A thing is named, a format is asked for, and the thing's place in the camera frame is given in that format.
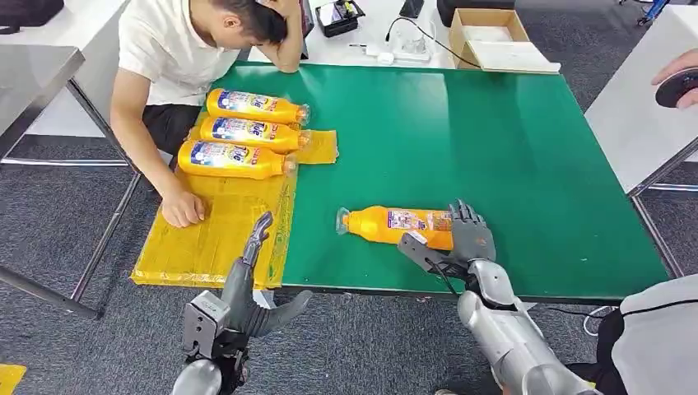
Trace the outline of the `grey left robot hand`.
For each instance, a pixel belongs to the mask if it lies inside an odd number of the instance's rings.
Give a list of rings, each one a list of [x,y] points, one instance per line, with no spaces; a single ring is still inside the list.
[[[230,307],[227,327],[249,337],[263,337],[288,324],[304,313],[313,297],[312,291],[303,290],[292,301],[275,308],[264,308],[254,300],[254,268],[272,222],[270,211],[264,212],[256,220],[242,254],[232,264],[221,292],[221,300]]]

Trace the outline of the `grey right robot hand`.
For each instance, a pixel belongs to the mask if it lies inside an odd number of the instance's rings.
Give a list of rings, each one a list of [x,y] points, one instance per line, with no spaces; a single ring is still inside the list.
[[[470,281],[480,275],[482,267],[494,264],[496,247],[493,235],[483,217],[463,200],[449,205],[449,211],[453,247],[448,253],[428,247],[414,231],[403,234],[398,251],[425,272]]]

